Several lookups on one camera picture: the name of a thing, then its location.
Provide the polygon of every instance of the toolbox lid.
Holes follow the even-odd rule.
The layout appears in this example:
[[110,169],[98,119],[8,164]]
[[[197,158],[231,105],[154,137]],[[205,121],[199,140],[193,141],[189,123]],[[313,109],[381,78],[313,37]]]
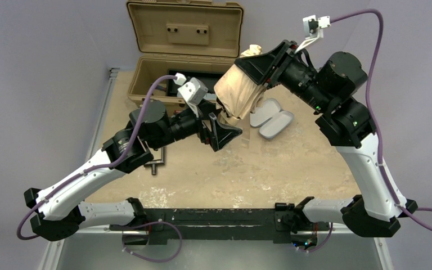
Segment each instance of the toolbox lid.
[[239,57],[243,8],[206,0],[128,0],[143,53]]

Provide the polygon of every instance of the metal bracket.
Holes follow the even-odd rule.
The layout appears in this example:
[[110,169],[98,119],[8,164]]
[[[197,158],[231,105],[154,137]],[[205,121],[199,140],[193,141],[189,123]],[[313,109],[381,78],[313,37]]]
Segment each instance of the metal bracket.
[[304,23],[305,40],[297,47],[295,53],[298,53],[305,47],[308,47],[317,40],[323,38],[323,28],[330,27],[330,17],[320,17],[317,19],[315,15],[302,19]]
[[[166,216],[165,213],[160,213],[159,215],[149,217],[149,218],[153,218],[154,221],[165,221],[165,216]],[[153,226],[151,226],[151,230],[152,231],[162,231],[163,227],[164,227],[163,224],[153,225]]]
[[[313,229],[314,223],[305,223],[303,220],[297,215],[296,211],[294,211],[294,204],[288,204],[287,209],[283,211],[281,206],[286,205],[283,203],[276,203],[276,211],[274,212],[274,224],[275,229],[278,232],[293,232],[297,233],[297,231],[311,231]],[[327,222],[317,222],[319,231],[328,231],[329,224]]]
[[200,80],[191,78],[189,82],[181,85],[178,92],[183,97],[188,107],[191,108],[196,117],[200,117],[198,104],[203,100],[204,96],[208,93],[208,88]]
[[145,168],[151,168],[151,175],[152,176],[155,176],[158,174],[158,171],[156,170],[157,167],[165,165],[167,147],[163,146],[160,149],[160,151],[161,151],[161,158],[160,159],[152,160],[150,162],[147,162],[145,165],[143,165]]

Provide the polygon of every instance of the tan toolbox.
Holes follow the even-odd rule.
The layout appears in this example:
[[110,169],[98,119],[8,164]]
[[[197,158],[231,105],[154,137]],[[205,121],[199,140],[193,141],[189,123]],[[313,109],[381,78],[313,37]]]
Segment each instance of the tan toolbox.
[[[170,69],[225,73],[239,57],[243,9],[238,3],[129,0],[127,9],[143,53],[127,92],[137,105]],[[170,115],[185,106],[182,98],[163,91],[155,91],[154,98]]]

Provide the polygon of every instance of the table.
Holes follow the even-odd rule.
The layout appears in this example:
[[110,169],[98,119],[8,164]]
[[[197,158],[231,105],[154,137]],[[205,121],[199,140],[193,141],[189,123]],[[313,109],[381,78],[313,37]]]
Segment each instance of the table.
[[[133,71],[116,77],[101,144],[124,128],[137,106],[127,99]],[[146,208],[272,208],[307,196],[344,199],[359,194],[347,164],[314,123],[312,109],[283,86],[268,90],[294,121],[273,140],[250,129],[249,147],[236,138],[216,153],[196,136],[169,145],[166,166],[156,176],[140,167],[113,181],[87,202],[111,203],[139,198]]]

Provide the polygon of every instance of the gray backdrop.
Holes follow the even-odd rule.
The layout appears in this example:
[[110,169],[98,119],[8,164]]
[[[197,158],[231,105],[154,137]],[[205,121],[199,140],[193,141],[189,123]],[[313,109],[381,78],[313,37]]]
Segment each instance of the gray backdrop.
[[[386,27],[372,102],[385,158],[403,193],[432,206],[432,1],[239,2],[246,11],[242,46],[266,50],[282,39],[301,41],[304,16],[382,11]],[[22,192],[47,187],[80,165],[107,69],[132,68],[140,56],[124,3],[0,1],[0,269],[34,269],[40,262],[46,242],[15,237],[26,211]],[[337,23],[310,48],[314,62],[346,50],[368,71],[376,23],[373,15]],[[431,214],[419,216],[432,223]],[[397,269],[432,267],[432,233],[410,220],[402,221],[389,249]]]

